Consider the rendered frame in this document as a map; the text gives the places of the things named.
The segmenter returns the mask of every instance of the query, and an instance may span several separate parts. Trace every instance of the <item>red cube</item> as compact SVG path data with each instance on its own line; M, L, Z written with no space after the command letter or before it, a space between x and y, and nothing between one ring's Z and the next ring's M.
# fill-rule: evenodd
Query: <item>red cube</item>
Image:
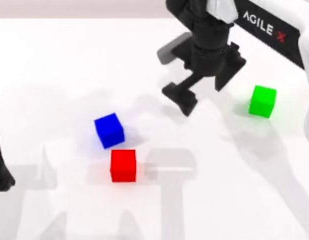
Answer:
M136 150L112 150L110 173L113 183L136 182L137 180Z

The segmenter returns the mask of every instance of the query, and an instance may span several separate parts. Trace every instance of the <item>green cube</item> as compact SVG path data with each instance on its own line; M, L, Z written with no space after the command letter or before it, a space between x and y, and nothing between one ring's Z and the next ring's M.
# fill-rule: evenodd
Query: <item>green cube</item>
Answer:
M269 119L276 105L277 90L256 86L250 103L249 113Z

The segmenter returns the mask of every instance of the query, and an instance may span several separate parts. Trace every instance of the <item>blue cube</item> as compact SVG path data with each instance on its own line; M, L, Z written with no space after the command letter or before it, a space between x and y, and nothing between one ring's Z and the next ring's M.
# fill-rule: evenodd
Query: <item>blue cube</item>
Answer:
M126 141L124 128L115 113L97 119L94 123L104 149Z

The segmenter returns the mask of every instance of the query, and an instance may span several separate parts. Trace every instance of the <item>cube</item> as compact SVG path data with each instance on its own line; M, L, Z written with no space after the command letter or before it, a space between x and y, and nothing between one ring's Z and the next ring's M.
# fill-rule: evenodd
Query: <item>cube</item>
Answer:
M110 173L113 183L136 182L137 180L136 150L112 150Z
M249 113L269 119L276 105L277 90L256 86L250 103Z
M95 120L94 124L104 149L126 141L124 128L115 113Z

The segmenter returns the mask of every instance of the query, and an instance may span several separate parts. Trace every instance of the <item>red letter x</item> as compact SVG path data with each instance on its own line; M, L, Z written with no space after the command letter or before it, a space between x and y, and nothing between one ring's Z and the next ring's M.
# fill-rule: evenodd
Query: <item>red letter x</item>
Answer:
M284 34L284 33L282 33L281 31L278 31L278 32L276 32L276 34L277 34L277 40L279 40L281 43L286 43L285 42L285 38L286 38L286 36L287 36L287 34Z

